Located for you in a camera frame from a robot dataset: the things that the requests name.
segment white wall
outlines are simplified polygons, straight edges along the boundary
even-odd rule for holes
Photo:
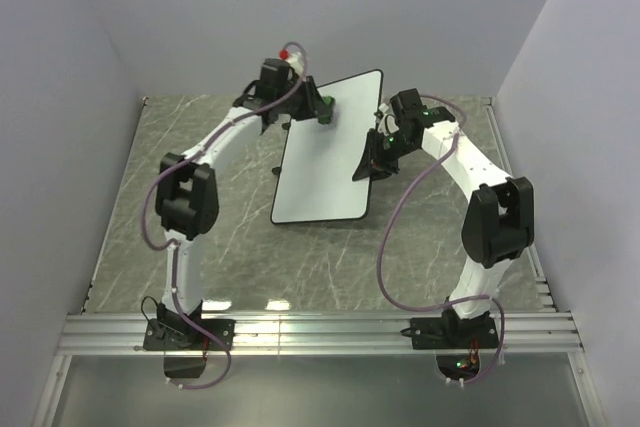
[[[545,0],[92,0],[146,94],[237,92],[287,40],[320,82],[495,94]]]
[[[612,426],[640,423],[638,0],[548,0],[498,95],[537,245]]]
[[[0,0],[0,424],[29,425],[139,109],[87,0]]]

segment black mounting bracket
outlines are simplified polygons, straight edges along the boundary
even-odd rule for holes
[[[207,351],[222,351],[216,342],[182,320],[175,312],[167,310],[164,304],[158,305],[158,316],[147,323],[142,348],[151,352],[198,351],[202,356],[166,356],[164,358],[165,375],[171,379],[197,379],[206,366]],[[202,304],[189,315],[198,326],[218,337],[227,350],[233,346],[236,321],[233,319],[203,319]]]
[[[440,317],[415,317],[400,331],[411,339],[413,350],[465,350],[477,340],[479,349],[498,347],[496,324],[489,312],[473,319],[460,319],[452,308]]]

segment white board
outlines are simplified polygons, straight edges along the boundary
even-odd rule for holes
[[[380,104],[382,71],[373,70],[319,87],[336,99],[333,120],[292,121],[271,222],[287,224],[361,219],[369,210],[371,180],[351,180]]]

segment marble floor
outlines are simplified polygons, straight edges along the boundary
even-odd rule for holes
[[[233,97],[157,96],[148,100],[126,167],[86,309],[137,311],[144,295],[160,298],[166,254],[149,250],[140,236],[142,200],[162,156],[201,140],[227,113]],[[469,114],[465,132],[502,165],[486,98],[452,97]],[[415,152],[400,174],[374,182],[369,215],[360,221],[275,226],[270,222],[286,132],[273,126],[218,178],[220,216],[202,269],[207,299],[234,310],[289,306],[296,311],[389,310],[378,291],[375,254],[391,211],[409,183],[433,159]],[[387,244],[385,277],[400,301],[417,306],[442,301],[456,285],[465,252],[460,228],[465,199],[444,171],[427,178],[406,204]],[[150,232],[163,238],[158,217]],[[509,310],[539,310],[527,256],[505,274],[499,294]]]

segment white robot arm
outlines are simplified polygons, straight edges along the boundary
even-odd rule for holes
[[[436,159],[442,157],[451,148],[453,134],[457,129],[457,122],[451,121],[438,122],[433,127],[425,129],[422,150]],[[455,152],[442,163],[442,166],[460,187],[467,202],[481,185],[502,185],[510,177],[480,152],[463,132],[460,132]],[[449,300],[483,294],[492,297],[512,262],[512,259],[506,258],[487,269],[467,255],[460,280]],[[489,304],[489,300],[475,300],[456,304],[453,308],[461,319],[471,319],[488,311]]]
[[[184,157],[191,157],[202,150],[207,140],[211,138],[221,127],[228,122],[232,124],[238,117],[250,113],[251,110],[245,107],[231,107],[224,120],[201,142],[185,151]],[[262,134],[262,119],[252,115],[237,122],[233,128],[228,129],[217,139],[217,141],[207,149],[198,159],[199,165],[206,165],[215,175],[220,175],[229,163],[240,154],[241,151]],[[206,243],[203,235],[187,238],[186,233],[169,229],[165,231],[167,240],[176,239],[180,241],[177,265],[177,294],[180,306],[189,315],[196,310],[204,297],[202,290],[202,280],[200,279],[200,266],[202,264],[203,248]],[[173,302],[171,271],[173,269],[173,253],[171,250],[167,255],[167,281],[165,292],[162,296],[162,303],[172,312],[178,312]]]
[[[304,76],[302,71],[298,53],[265,60],[260,78],[251,82],[234,101],[218,127],[183,154],[168,153],[162,159],[161,173],[173,168],[170,175],[163,174],[155,202],[169,241],[167,281],[157,319],[165,329],[186,335],[189,329],[180,318],[180,311],[193,319],[200,315],[204,234],[213,227],[219,212],[216,176],[281,114],[295,120],[331,122],[335,100],[322,97],[313,77]],[[300,87],[293,94],[287,94],[297,82],[301,82]],[[288,100],[274,108],[265,107],[274,105],[285,94]]]
[[[469,203],[462,228],[467,259],[448,300],[487,296],[452,306],[454,323],[472,325],[473,319],[488,316],[488,298],[496,294],[513,260],[533,242],[533,187],[526,178],[512,179],[494,165],[445,107],[423,106],[417,90],[399,92],[390,107],[381,107],[354,180],[385,179],[398,172],[399,158],[415,150],[440,159],[458,134],[457,148],[442,166]]]

